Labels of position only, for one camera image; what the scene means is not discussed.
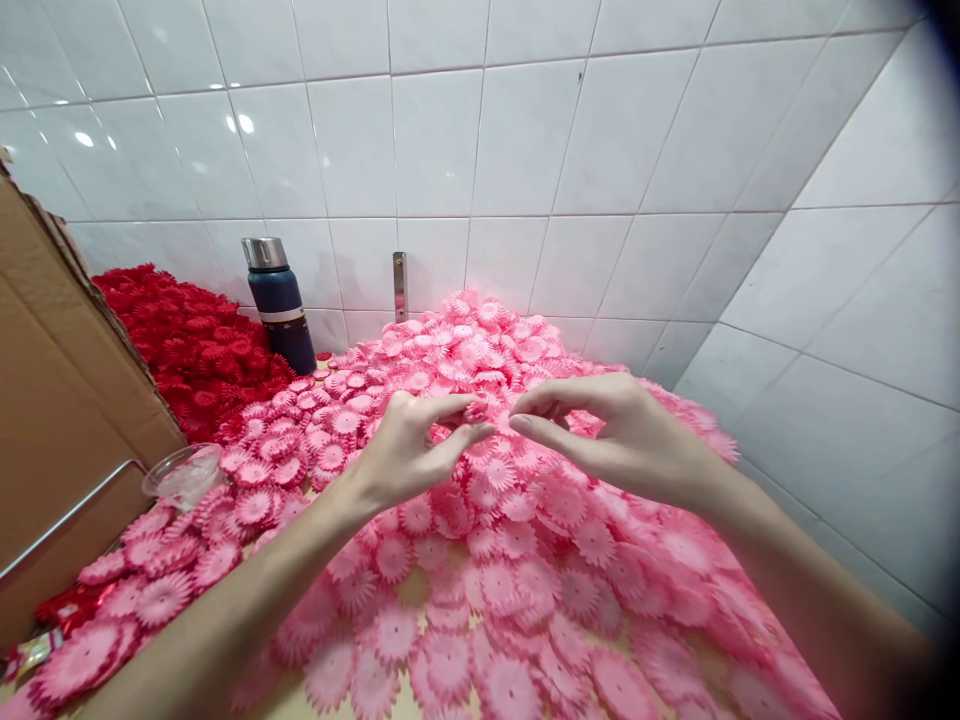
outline forearm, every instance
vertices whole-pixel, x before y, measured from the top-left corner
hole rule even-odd
[[[895,712],[933,650],[732,469],[730,488],[701,515],[727,542],[846,720]]]
[[[316,576],[375,514],[344,476],[168,625],[83,717],[221,717],[252,659]]]

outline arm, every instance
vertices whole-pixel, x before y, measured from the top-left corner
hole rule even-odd
[[[450,477],[489,425],[462,425],[437,447],[434,422],[462,411],[471,395],[418,400],[393,395],[360,458],[256,555],[168,625],[97,693],[84,718],[214,718],[274,629],[330,559],[379,512]]]
[[[583,409],[597,439],[570,433]],[[720,460],[630,375],[551,380],[524,395],[511,427],[588,475],[694,512],[730,546],[841,715],[888,716],[932,648],[794,524],[751,480]]]

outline white tile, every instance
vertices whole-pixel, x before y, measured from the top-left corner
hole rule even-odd
[[[201,0],[120,0],[157,94],[223,87]]]
[[[113,245],[104,238],[99,223],[75,223],[67,231],[80,251],[89,277],[119,267]]]
[[[240,240],[245,237],[264,237],[267,227],[263,220],[220,220],[204,224],[223,268],[221,283],[216,287],[208,286],[207,289],[223,293],[241,305],[254,305],[253,294],[247,283],[247,261]]]
[[[225,91],[157,98],[203,217],[249,218],[260,202]]]
[[[593,317],[600,308],[633,218],[552,217],[530,312]]]
[[[642,211],[733,208],[823,42],[704,48]]]
[[[474,215],[545,215],[553,207],[582,60],[484,71]]]
[[[687,286],[674,319],[719,320],[782,219],[781,213],[727,215]]]
[[[622,364],[641,375],[665,322],[652,320],[607,320],[597,318],[583,348],[587,360]]]
[[[314,310],[305,313],[315,353],[342,353],[347,347],[347,325],[342,310]]]
[[[843,525],[851,542],[945,611],[954,585],[958,461],[960,436],[951,435],[877,478],[869,510],[850,514]]]
[[[326,220],[267,220],[267,234],[283,240],[303,306],[341,307],[337,265]]]
[[[526,313],[546,232],[547,218],[471,218],[467,287]]]
[[[643,376],[673,390],[712,327],[711,323],[667,323],[643,367]]]
[[[390,72],[386,0],[293,0],[307,80]]]
[[[836,32],[905,28],[922,15],[918,5],[903,0],[850,0]]]
[[[102,223],[119,267],[152,262],[181,282],[212,289],[222,283],[220,258],[202,222]]]
[[[583,352],[593,328],[593,318],[556,318],[547,320],[560,330],[563,347],[567,352]]]
[[[107,136],[107,147],[102,148],[103,151],[118,156],[127,176],[111,183],[114,192],[127,196],[123,217],[135,220],[199,218],[197,202],[185,181],[176,144],[157,101],[153,98],[118,100],[92,107]],[[121,181],[125,183],[122,190],[118,187]],[[79,190],[82,194],[86,188]]]
[[[440,302],[463,289],[467,267],[467,218],[397,222],[400,250],[407,253],[407,307],[440,311]]]
[[[40,129],[96,220],[198,218],[156,100],[37,111]]]
[[[13,159],[7,169],[23,192],[67,220],[91,219],[90,211],[53,149],[40,135],[40,127],[29,110],[0,113],[0,145],[7,148]]]
[[[696,50],[589,60],[554,212],[637,211],[696,60]]]
[[[807,532],[874,594],[917,628],[930,637],[947,629],[943,616],[897,582],[826,523],[816,522],[807,528]]]
[[[600,0],[491,0],[487,65],[583,57]]]
[[[732,428],[744,455],[840,531],[880,511],[878,478],[958,431],[957,413],[806,355]]]
[[[603,0],[591,52],[700,45],[707,36],[719,0]]]
[[[676,385],[729,430],[797,357],[797,353],[756,335],[715,325]]]
[[[827,40],[737,200],[738,209],[790,207],[899,40],[899,33]]]
[[[928,210],[788,213],[721,320],[790,347],[806,347]]]
[[[960,408],[960,206],[920,223],[810,343],[811,355]]]
[[[399,249],[397,221],[331,220],[330,238],[337,261],[343,307],[347,310],[390,310],[392,314],[393,253]]]
[[[343,313],[347,322],[347,342],[356,345],[358,342],[379,340],[383,335],[383,326],[392,323],[392,312],[347,310]]]
[[[390,78],[310,83],[307,94],[329,214],[396,215]]]
[[[707,42],[828,35],[845,6],[841,0],[723,0]]]
[[[323,181],[303,85],[231,90],[265,217],[324,217]]]
[[[482,70],[393,78],[401,216],[470,214],[482,84]]]
[[[388,0],[392,72],[479,67],[489,0]]]
[[[774,480],[771,480],[760,468],[746,458],[740,459],[740,462],[737,463],[737,470],[763,488],[763,491],[780,506],[780,509],[800,527],[808,528],[814,523],[819,522],[819,519],[810,508],[777,485]]]
[[[41,0],[91,100],[152,94],[117,0]]]
[[[203,0],[227,83],[303,80],[291,0]]]
[[[40,3],[2,0],[0,17],[0,75],[9,73],[28,105],[87,99]],[[3,100],[5,107],[23,107],[9,88]]]
[[[637,215],[600,306],[600,315],[671,319],[723,218]]]
[[[922,23],[907,34],[797,207],[936,202],[960,181],[960,113],[931,32]]]

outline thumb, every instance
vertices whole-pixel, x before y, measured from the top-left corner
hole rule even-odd
[[[437,462],[453,467],[457,464],[460,456],[463,455],[464,450],[471,445],[486,440],[496,431],[497,429],[489,423],[480,425],[464,423],[454,430],[450,437],[431,450],[430,454],[436,458]]]
[[[593,449],[594,440],[574,435],[539,415],[514,415],[510,427],[525,438],[556,450],[576,465],[583,464]]]

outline cardboard box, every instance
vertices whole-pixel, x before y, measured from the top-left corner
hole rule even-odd
[[[38,538],[129,459],[185,444],[62,219],[0,165],[0,647],[68,588],[148,505],[128,465],[15,568]]]

